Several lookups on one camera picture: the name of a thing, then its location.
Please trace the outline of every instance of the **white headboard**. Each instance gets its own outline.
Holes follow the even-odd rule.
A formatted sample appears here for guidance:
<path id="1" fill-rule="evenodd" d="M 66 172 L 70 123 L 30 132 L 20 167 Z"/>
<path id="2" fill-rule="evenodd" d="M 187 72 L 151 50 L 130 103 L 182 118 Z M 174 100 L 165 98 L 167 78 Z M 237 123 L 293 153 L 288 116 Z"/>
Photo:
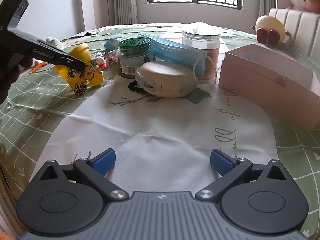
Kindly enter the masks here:
<path id="1" fill-rule="evenodd" d="M 284 42 L 293 45 L 302 54 L 320 65 L 320 15 L 287 9 L 271 9 L 270 16 L 284 24 L 287 36 Z"/>

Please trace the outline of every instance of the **round black disc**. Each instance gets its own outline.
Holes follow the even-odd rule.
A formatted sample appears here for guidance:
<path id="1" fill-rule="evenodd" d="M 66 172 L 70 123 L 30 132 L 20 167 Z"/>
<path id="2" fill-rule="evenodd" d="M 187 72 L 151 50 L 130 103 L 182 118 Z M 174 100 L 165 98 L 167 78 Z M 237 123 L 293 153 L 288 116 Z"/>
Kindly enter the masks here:
<path id="1" fill-rule="evenodd" d="M 221 210 L 235 225 L 252 233 L 273 235 L 302 226 L 308 203 L 286 181 L 268 180 L 238 185 L 221 200 Z"/>
<path id="2" fill-rule="evenodd" d="M 40 181 L 39 190 L 17 202 L 17 215 L 31 231 L 66 235 L 93 223 L 101 214 L 103 199 L 93 188 L 72 182 Z"/>

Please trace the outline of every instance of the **green bedsheet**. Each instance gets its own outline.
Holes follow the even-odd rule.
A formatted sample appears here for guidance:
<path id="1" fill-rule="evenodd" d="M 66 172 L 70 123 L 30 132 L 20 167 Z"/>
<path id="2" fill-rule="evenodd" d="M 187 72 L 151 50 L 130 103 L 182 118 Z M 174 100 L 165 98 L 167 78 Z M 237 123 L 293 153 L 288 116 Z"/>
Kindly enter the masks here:
<path id="1" fill-rule="evenodd" d="M 65 51 L 69 52 L 76 45 L 87 42 L 92 53 L 98 52 L 104 49 L 104 43 L 111 37 L 135 37 L 137 33 L 161 37 L 166 33 L 181 33 L 181 26 L 113 26 L 93 37 L 82 38 L 79 42 L 72 40 L 75 45 L 67 47 Z M 222 40 L 228 49 L 257 44 L 255 35 L 221 30 Z M 285 46 L 276 51 L 312 69 L 320 78 L 320 67 L 308 57 Z M 105 79 L 101 86 L 115 75 L 116 66 L 112 64 L 104 71 Z M 0 165 L 16 199 L 28 185 L 42 150 L 57 125 L 97 89 L 89 87 L 84 95 L 75 96 L 67 82 L 53 70 L 52 65 L 43 67 L 35 74 L 25 74 L 12 85 L 8 99 L 0 105 L 0 143 L 6 149 L 0 151 Z M 274 129 L 279 160 L 295 179 L 309 203 L 309 215 L 302 233 L 313 239 L 318 238 L 320 125 L 308 134 L 272 113 L 267 114 Z"/>

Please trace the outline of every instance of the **silver bolt head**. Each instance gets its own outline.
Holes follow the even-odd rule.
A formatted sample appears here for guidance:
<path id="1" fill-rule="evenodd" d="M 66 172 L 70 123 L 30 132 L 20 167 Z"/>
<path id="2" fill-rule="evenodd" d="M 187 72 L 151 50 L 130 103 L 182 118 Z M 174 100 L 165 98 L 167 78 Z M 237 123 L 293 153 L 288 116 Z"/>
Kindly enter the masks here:
<path id="1" fill-rule="evenodd" d="M 158 198 L 160 198 L 160 199 L 165 199 L 167 197 L 167 195 L 165 195 L 165 194 L 160 194 L 159 196 L 158 196 Z"/>
<path id="2" fill-rule="evenodd" d="M 110 195 L 113 198 L 123 198 L 125 197 L 126 193 L 123 190 L 114 190 L 110 193 Z"/>
<path id="3" fill-rule="evenodd" d="M 210 190 L 201 190 L 201 191 L 199 191 L 198 195 L 201 198 L 211 198 L 214 196 L 214 193 Z"/>

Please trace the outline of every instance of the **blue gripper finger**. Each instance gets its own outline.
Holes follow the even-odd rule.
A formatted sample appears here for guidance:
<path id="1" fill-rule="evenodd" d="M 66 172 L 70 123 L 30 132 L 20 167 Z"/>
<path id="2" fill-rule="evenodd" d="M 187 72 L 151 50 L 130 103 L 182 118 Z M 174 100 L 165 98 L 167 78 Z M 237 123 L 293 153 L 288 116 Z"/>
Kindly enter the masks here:
<path id="1" fill-rule="evenodd" d="M 222 151 L 215 149 L 211 152 L 210 164 L 221 176 L 224 176 L 237 166 L 237 161 Z"/>
<path id="2" fill-rule="evenodd" d="M 100 175 L 105 176 L 116 164 L 114 149 L 105 150 L 90 160 L 89 165 Z"/>

